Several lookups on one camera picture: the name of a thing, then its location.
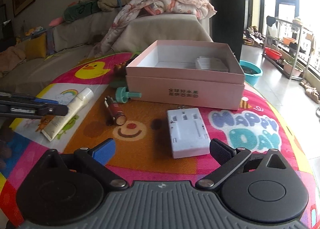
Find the rainbow print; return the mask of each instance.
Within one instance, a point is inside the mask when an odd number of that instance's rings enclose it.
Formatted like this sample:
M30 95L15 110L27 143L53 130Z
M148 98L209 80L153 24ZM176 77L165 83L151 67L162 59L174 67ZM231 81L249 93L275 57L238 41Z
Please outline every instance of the rainbow print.
M78 91L75 90L75 89L68 89L66 91L61 92L60 94L64 95L64 94L67 94L67 93L71 93L73 96L78 95Z

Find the black pillar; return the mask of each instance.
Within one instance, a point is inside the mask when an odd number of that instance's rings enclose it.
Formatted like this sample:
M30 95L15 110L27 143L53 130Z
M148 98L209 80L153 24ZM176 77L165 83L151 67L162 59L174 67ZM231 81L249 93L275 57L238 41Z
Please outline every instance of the black pillar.
M211 0L217 13L212 17L212 40L227 43L240 60L245 0Z

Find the gray ribbed plate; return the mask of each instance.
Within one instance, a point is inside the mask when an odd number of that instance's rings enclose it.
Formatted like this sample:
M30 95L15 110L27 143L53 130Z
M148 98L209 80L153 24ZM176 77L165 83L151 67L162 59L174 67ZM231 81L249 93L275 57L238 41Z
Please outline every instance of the gray ribbed plate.
M22 229L45 229L29 221ZM299 221L257 225L230 214L217 195L193 188L189 181L135 181L125 191L112 192L89 217L61 229L306 229Z

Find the green plastic toy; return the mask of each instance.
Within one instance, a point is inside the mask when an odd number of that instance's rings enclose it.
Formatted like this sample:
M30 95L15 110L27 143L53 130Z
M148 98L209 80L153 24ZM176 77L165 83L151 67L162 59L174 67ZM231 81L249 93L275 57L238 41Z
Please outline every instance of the green plastic toy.
M116 101L118 103L127 103L131 97L141 97L141 93L127 92L126 87L118 87L116 90Z

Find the red basin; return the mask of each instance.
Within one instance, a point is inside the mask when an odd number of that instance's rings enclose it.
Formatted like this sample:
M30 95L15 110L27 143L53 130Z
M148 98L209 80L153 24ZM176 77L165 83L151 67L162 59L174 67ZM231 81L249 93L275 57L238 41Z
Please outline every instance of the red basin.
M265 53L270 59L277 60L277 59L280 59L280 57L281 57L280 52L273 50L271 48L268 48L268 47L265 48Z

